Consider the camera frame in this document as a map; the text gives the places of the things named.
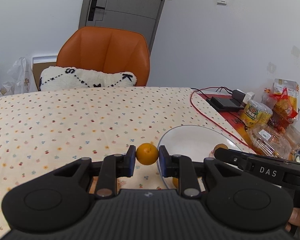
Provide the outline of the white plastic bag by wall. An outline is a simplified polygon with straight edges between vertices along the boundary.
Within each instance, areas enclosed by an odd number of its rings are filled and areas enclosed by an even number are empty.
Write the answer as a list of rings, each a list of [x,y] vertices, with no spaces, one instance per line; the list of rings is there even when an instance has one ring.
[[[3,95],[37,92],[38,88],[30,64],[24,57],[19,58],[7,72],[12,81],[2,84]]]

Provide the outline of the clear plastic container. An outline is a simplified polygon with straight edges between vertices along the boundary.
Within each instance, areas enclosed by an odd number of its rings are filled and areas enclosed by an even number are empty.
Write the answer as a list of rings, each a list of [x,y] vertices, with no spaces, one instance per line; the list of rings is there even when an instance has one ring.
[[[256,124],[248,129],[247,134],[252,145],[264,155],[288,159],[292,150],[290,143],[268,125]]]

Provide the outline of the mandarin in bowl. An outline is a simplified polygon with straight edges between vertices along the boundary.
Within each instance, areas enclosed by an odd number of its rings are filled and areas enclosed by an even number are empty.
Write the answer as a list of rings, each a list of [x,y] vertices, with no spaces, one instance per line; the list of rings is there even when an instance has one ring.
[[[178,178],[172,178],[172,183],[174,185],[174,187],[177,189],[179,187],[179,180]]]

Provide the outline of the cardboard box by wall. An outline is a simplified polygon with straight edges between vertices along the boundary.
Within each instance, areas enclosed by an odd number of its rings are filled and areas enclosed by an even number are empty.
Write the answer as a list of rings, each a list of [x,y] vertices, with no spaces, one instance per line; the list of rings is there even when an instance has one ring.
[[[40,63],[32,64],[32,72],[38,90],[40,90],[39,89],[40,75],[43,70],[49,68],[50,66],[56,66],[56,62],[40,62]]]

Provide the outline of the floral tablecloth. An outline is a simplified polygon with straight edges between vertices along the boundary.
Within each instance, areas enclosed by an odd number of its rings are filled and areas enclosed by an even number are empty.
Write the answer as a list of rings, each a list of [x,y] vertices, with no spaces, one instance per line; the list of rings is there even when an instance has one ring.
[[[100,161],[129,146],[157,145],[170,129],[214,129],[249,148],[235,129],[190,88],[87,88],[0,98],[0,237],[9,227],[4,195],[78,158]]]

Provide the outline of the grey door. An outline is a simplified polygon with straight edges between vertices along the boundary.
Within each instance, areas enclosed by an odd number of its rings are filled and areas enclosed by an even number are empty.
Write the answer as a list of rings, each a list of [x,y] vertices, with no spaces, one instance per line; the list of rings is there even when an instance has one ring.
[[[165,0],[83,0],[78,27],[140,33],[152,49]]]

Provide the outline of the yellow can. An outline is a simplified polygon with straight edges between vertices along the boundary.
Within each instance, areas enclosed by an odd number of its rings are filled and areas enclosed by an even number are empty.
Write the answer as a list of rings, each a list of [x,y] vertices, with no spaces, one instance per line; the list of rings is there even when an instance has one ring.
[[[265,104],[249,100],[239,118],[247,128],[252,128],[256,124],[266,125],[272,115],[273,111]]]

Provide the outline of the red orange snack bag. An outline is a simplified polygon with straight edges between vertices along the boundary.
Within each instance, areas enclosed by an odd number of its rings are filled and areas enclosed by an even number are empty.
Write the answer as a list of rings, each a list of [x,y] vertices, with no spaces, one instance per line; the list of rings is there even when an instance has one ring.
[[[275,111],[290,124],[298,121],[299,84],[296,81],[275,79],[269,97],[275,101]]]

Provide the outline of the black box device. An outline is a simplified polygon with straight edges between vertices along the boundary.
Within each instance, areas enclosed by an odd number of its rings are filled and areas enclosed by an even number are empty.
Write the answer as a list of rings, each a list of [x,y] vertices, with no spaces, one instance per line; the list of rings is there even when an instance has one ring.
[[[244,109],[241,103],[233,98],[212,96],[211,98],[206,99],[206,101],[218,112],[238,112]]]

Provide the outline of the brown round fruit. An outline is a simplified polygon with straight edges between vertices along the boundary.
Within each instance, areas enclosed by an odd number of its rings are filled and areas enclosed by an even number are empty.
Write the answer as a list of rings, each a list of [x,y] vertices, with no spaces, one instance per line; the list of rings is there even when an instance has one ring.
[[[229,149],[228,146],[227,146],[226,144],[217,144],[217,145],[215,146],[215,148],[213,149],[213,151],[215,152],[215,151],[216,151],[217,149],[219,149],[219,148],[226,149],[226,150]]]

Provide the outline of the orange leather chair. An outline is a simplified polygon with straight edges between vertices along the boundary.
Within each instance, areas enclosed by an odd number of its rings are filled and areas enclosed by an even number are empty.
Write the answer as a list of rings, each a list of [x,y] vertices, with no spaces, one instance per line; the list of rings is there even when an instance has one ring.
[[[56,65],[107,74],[131,72],[145,87],[150,73],[146,39],[140,33],[104,27],[78,29],[62,46]]]

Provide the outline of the white ceramic bowl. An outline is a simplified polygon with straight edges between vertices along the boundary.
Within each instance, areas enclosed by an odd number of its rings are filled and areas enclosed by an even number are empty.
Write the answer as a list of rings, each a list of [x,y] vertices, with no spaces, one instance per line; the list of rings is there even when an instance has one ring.
[[[158,146],[165,146],[170,155],[185,155],[192,161],[202,162],[209,157],[216,145],[223,144],[229,149],[242,151],[243,147],[234,139],[229,139],[214,129],[184,125],[167,131],[159,140]]]

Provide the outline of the white fluffy cushion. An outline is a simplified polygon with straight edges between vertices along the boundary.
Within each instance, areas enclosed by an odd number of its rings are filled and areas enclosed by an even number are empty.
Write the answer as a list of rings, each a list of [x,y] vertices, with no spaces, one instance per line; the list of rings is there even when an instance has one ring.
[[[75,67],[50,66],[42,71],[39,79],[41,91],[75,88],[133,87],[137,78],[131,72],[107,74]]]

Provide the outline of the small orange mandarin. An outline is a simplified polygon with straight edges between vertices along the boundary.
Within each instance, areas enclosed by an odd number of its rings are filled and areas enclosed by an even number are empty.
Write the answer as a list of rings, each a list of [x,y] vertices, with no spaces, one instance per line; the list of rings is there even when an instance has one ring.
[[[143,143],[136,150],[136,158],[142,165],[152,165],[157,161],[158,157],[158,149],[150,143]]]

